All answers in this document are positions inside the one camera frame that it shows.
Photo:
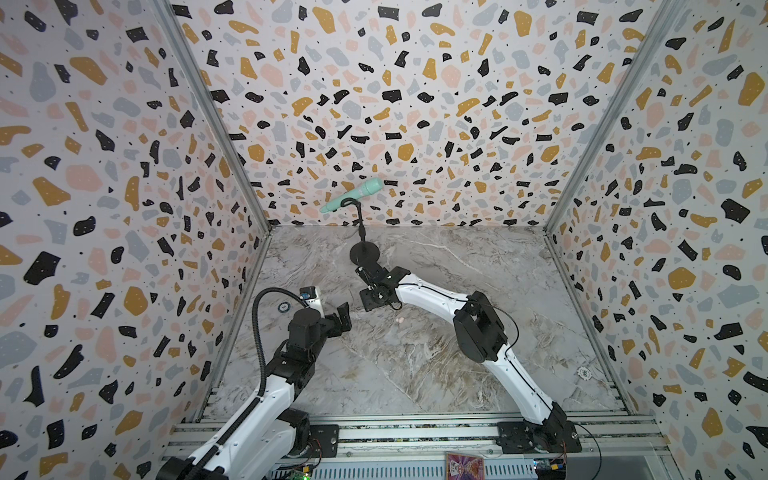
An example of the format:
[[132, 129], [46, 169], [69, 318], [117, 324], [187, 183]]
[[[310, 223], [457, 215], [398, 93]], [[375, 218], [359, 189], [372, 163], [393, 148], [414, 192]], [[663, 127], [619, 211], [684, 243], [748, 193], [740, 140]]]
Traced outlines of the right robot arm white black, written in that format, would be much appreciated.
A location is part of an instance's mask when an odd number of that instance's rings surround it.
[[407, 269], [387, 270], [376, 263], [357, 267], [356, 274], [367, 285], [360, 292], [367, 312], [411, 305], [452, 324], [460, 351], [485, 367], [505, 388], [531, 435], [544, 448], [553, 449], [578, 436], [564, 410], [517, 359], [497, 309], [485, 294], [460, 294], [433, 285]]

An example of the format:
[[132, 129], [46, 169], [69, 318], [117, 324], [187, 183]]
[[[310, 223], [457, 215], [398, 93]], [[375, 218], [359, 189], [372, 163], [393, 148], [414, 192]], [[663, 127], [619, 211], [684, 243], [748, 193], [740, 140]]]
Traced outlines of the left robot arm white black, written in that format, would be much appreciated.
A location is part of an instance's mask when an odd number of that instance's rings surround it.
[[322, 315], [310, 306], [289, 322], [285, 348], [266, 365], [266, 384], [203, 446], [186, 458], [172, 457], [159, 479], [261, 479], [284, 457], [310, 457], [309, 414], [292, 406], [315, 373], [329, 338], [351, 330], [349, 304]]

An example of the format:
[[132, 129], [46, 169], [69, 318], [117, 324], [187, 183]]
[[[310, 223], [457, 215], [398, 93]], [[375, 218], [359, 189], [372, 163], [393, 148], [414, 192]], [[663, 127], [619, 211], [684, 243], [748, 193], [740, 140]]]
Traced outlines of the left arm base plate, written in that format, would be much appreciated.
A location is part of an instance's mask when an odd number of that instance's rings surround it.
[[259, 453], [273, 462], [335, 458], [339, 447], [337, 424], [292, 426], [276, 421], [259, 441]]

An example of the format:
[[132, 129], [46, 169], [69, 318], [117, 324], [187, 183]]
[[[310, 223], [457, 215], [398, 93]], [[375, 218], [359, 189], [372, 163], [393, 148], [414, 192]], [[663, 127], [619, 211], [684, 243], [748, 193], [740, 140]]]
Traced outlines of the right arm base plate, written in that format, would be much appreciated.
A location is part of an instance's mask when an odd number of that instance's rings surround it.
[[504, 454], [580, 453], [582, 445], [575, 425], [566, 420], [564, 424], [536, 425], [527, 421], [499, 422], [496, 444]]

